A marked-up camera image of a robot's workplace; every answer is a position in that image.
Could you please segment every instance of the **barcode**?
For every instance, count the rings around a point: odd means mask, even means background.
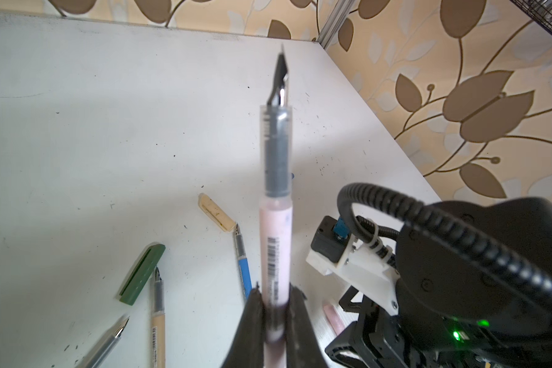
[[[280,239],[268,237],[268,276],[270,277],[270,296],[273,301],[278,301],[278,254],[280,252]]]
[[[154,350],[154,368],[158,368],[158,328],[151,328],[151,337],[153,340],[153,350]]]

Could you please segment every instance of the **wallpaper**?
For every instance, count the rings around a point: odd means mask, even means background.
[[[197,31],[315,40],[336,2],[337,0],[0,0],[0,10]]]
[[[328,54],[443,200],[552,201],[552,36],[509,0],[360,0]]]

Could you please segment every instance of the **pen cap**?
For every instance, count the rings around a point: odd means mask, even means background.
[[[145,286],[149,276],[151,276],[151,273],[155,270],[164,251],[165,246],[163,244],[150,246],[145,251],[145,254],[143,254],[143,257],[131,273],[129,280],[127,280],[125,286],[123,286],[120,301],[128,305],[135,304],[135,300],[137,300],[143,286]]]
[[[291,190],[292,112],[286,106],[261,107],[261,149],[265,195],[287,197]]]

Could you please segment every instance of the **brown leaf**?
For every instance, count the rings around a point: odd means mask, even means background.
[[[268,28],[268,37],[290,40],[290,31],[284,23],[272,19],[270,22],[270,28]]]
[[[460,169],[464,184],[480,195],[491,198],[507,198],[505,190],[489,170],[477,164],[466,164]]]
[[[450,37],[462,38],[483,16],[486,0],[442,0],[440,19]]]
[[[351,41],[354,38],[354,24],[349,18],[346,18],[344,24],[341,25],[337,39],[339,40],[339,46],[348,51],[351,46]]]
[[[297,8],[303,9],[311,3],[311,0],[290,0],[290,2],[293,3],[293,5]]]
[[[463,121],[497,98],[512,74],[512,71],[497,70],[465,80],[444,102],[444,117],[449,121]]]
[[[468,142],[485,143],[514,130],[530,110],[534,91],[498,99],[460,126],[460,135]]]
[[[362,19],[376,17],[389,4],[390,0],[360,0],[358,14]]]
[[[135,3],[153,23],[165,23],[172,8],[171,0],[135,0]]]
[[[410,113],[417,111],[423,102],[419,88],[403,74],[398,75],[397,84],[394,85],[394,94],[398,103]]]
[[[92,9],[96,0],[52,0],[59,9],[70,14],[85,14]]]

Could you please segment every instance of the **beige wall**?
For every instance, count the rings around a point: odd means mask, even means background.
[[[0,0],[0,10],[312,40],[337,0]]]
[[[552,201],[548,33],[509,0],[354,8],[327,52],[443,200]]]

